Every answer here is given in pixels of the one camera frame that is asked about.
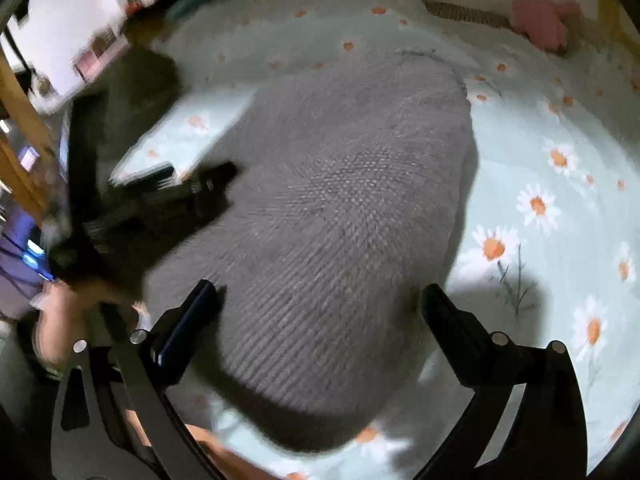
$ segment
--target person's leg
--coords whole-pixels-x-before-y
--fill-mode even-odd
[[[140,442],[144,446],[151,446],[136,412],[126,410],[126,417],[129,424],[131,424],[136,431]],[[277,480],[275,476],[272,476],[222,446],[220,441],[210,431],[192,426],[191,424],[185,424],[185,427],[227,480]]]

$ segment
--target orange flower center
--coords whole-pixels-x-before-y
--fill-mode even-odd
[[[602,322],[597,317],[591,319],[589,324],[587,325],[587,341],[591,346],[595,345],[598,342],[598,339],[600,338],[601,328]]]
[[[629,264],[627,262],[620,262],[618,270],[620,271],[620,279],[626,282],[626,279],[629,277]]]
[[[374,440],[379,434],[380,432],[376,428],[373,426],[367,426],[356,437],[356,440],[361,444],[366,444],[367,442]]]
[[[612,442],[620,438],[620,435],[622,435],[623,431],[626,430],[626,425],[628,423],[629,423],[628,420],[623,420],[622,422],[620,422],[618,427],[615,430],[613,430],[613,433],[611,433],[611,437],[610,437]]]
[[[566,168],[568,161],[566,160],[566,157],[558,150],[551,150],[551,159],[559,168]]]
[[[504,244],[495,238],[487,238],[487,240],[484,241],[484,244],[482,244],[482,252],[490,262],[500,258],[500,256],[504,254],[504,250]]]
[[[532,198],[529,203],[536,215],[543,215],[546,212],[546,205],[539,196]]]

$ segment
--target daisy print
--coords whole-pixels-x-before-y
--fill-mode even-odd
[[[618,276],[623,283],[633,283],[636,280],[636,264],[631,257],[631,249],[629,244],[623,242],[616,255],[616,267]]]
[[[607,309],[593,296],[574,311],[572,346],[578,352],[576,361],[580,362],[587,356],[595,360],[606,346],[606,313]]]
[[[285,480],[316,480],[309,466],[302,460],[283,458],[269,464],[269,470]]]
[[[615,419],[609,424],[609,427],[601,434],[594,448],[596,453],[589,457],[590,462],[598,463],[604,458],[604,456],[611,451],[615,446],[618,439],[625,432],[626,427],[629,425],[628,418]]]
[[[411,446],[410,440],[391,440],[374,425],[367,426],[354,441],[360,454],[376,463],[388,463],[395,453]]]
[[[548,155],[547,163],[556,170],[557,174],[569,176],[578,167],[580,159],[574,153],[570,144],[556,144],[551,139],[545,139],[543,151]]]
[[[562,106],[548,99],[538,101],[538,111],[543,117],[550,117],[557,122],[564,116]]]
[[[518,232],[516,229],[497,227],[494,230],[478,226],[473,233],[477,247],[459,257],[460,274],[465,277],[479,277],[496,269],[498,264],[507,267],[518,253]]]
[[[585,173],[582,176],[582,183],[589,189],[596,189],[596,178],[591,173]]]
[[[558,230],[556,217],[560,210],[554,206],[556,197],[537,184],[535,188],[527,186],[518,196],[516,209],[524,215],[524,225],[535,222],[538,228],[549,236],[552,231]]]

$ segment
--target red object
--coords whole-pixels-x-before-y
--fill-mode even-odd
[[[125,7],[124,11],[127,13],[127,15],[130,15],[130,14],[135,14],[140,9],[144,9],[143,5],[137,0],[131,0],[127,4],[127,7]]]
[[[512,8],[511,28],[518,34],[527,34],[540,50],[566,47],[568,31],[562,18],[582,14],[574,0],[513,0]]]

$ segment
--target wooden furniture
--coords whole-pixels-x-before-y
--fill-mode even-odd
[[[43,163],[52,160],[49,129],[22,91],[9,62],[0,50],[0,101]],[[11,188],[18,204],[41,224],[47,207],[46,194],[21,166],[17,155],[0,133],[0,180]]]

